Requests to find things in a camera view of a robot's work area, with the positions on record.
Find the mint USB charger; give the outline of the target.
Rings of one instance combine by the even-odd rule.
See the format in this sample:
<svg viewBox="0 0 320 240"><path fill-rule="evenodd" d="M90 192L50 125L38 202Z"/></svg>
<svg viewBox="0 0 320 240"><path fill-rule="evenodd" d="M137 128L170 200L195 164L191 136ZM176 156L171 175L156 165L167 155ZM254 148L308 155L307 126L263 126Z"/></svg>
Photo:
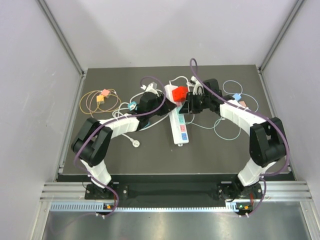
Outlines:
<svg viewBox="0 0 320 240"><path fill-rule="evenodd" d="M180 107L178 113L181 115L188 114L188 109L186 107Z"/></svg>

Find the red cube adapter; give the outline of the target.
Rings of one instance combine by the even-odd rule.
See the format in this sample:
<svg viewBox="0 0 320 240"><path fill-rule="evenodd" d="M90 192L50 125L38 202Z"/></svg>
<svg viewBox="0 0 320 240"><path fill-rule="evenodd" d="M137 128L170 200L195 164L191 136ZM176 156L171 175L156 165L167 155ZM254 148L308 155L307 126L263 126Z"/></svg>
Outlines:
<svg viewBox="0 0 320 240"><path fill-rule="evenodd" d="M184 102L189 92L187 86L178 86L172 90L172 98L174 102Z"/></svg>

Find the white power strip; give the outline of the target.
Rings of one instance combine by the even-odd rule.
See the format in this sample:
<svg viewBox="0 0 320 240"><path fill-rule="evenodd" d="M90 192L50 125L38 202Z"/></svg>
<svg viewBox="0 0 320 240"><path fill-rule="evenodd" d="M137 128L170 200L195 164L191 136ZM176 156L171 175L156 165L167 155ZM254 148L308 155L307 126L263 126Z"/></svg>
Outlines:
<svg viewBox="0 0 320 240"><path fill-rule="evenodd" d="M177 89L178 86L167 84L164 86L164 88L166 91L166 98L176 105L176 107L173 110L171 110L168 114L173 142L175 145L182 147L184 144L189 143L189 137L185 117L183 114L179 113L183 103L179 101L176 102L173 98L173 90Z"/></svg>

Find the teal power strip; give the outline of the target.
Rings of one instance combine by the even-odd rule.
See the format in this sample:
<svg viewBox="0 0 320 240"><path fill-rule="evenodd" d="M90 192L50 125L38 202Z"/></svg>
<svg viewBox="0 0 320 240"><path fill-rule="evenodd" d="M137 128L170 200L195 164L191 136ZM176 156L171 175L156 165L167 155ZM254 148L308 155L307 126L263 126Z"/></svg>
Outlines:
<svg viewBox="0 0 320 240"><path fill-rule="evenodd" d="M127 107L129 110L128 114L130 114L130 115L139 114L139 111L138 111L139 104L136 103L135 101L129 103ZM148 126L150 126L150 120L143 116L141 118L141 120L139 121L139 126L138 126L137 130L140 131L142 129L147 128Z"/></svg>

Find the blue USB charger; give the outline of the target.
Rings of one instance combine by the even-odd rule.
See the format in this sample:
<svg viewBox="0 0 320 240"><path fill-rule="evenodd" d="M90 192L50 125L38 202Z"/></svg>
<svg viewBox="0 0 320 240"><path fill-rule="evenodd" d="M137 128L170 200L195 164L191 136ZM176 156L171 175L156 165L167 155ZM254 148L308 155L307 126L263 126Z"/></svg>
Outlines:
<svg viewBox="0 0 320 240"><path fill-rule="evenodd" d="M232 96L237 102L241 100L242 96L238 93L235 93L233 96Z"/></svg>

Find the salmon dual USB charger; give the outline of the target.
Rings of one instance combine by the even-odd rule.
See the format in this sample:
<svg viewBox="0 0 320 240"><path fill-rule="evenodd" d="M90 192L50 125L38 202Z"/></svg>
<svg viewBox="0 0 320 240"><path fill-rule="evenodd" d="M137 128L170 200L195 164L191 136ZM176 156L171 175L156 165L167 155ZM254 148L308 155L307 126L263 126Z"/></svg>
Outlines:
<svg viewBox="0 0 320 240"><path fill-rule="evenodd" d="M244 101L239 101L239 104L243 107L247 107L247 104Z"/></svg>

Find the pink USB charger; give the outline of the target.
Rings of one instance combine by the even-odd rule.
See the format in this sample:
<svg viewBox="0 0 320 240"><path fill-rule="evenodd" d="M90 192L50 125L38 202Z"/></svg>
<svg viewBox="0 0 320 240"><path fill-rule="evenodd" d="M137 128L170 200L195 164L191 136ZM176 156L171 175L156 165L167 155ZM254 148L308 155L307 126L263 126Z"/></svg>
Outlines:
<svg viewBox="0 0 320 240"><path fill-rule="evenodd" d="M101 94L104 98L108 98L109 95L110 95L110 93L111 93L110 90L108 90L108 89L103 89L100 94Z"/></svg>

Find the yellow USB charger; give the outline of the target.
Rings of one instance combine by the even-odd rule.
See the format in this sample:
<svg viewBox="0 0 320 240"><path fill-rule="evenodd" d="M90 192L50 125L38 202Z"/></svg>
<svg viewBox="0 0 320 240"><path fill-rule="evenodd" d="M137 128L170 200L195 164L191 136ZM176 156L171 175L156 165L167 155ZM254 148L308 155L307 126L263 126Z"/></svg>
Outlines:
<svg viewBox="0 0 320 240"><path fill-rule="evenodd" d="M100 94L96 96L96 103L97 105L101 105L105 103L105 96Z"/></svg>

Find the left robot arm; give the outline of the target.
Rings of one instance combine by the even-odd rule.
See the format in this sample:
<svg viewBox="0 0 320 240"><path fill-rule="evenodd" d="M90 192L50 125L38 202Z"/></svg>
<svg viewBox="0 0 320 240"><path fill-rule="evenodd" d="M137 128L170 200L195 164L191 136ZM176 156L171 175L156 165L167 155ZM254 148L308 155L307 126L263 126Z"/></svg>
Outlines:
<svg viewBox="0 0 320 240"><path fill-rule="evenodd" d="M153 116L169 114L177 105L164 93L145 92L139 103L129 107L129 112L106 122L89 117L82 125L71 144L71 150L84 165L96 192L102 198L109 198L114 191L105 156L111 139L137 132L146 127Z"/></svg>

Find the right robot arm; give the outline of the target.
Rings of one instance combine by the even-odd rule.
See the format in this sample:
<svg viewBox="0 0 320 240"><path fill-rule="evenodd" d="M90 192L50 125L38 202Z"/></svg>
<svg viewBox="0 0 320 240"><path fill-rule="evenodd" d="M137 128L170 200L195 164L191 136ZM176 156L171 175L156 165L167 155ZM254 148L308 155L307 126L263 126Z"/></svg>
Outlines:
<svg viewBox="0 0 320 240"><path fill-rule="evenodd" d="M179 111L181 114L195 115L208 109L248 134L250 158L222 194L228 199L245 198L267 170L287 155L289 146L282 121L277 117L267 118L242 106L234 96L223 95L214 78L200 82L192 76L188 85L193 90L186 94Z"/></svg>

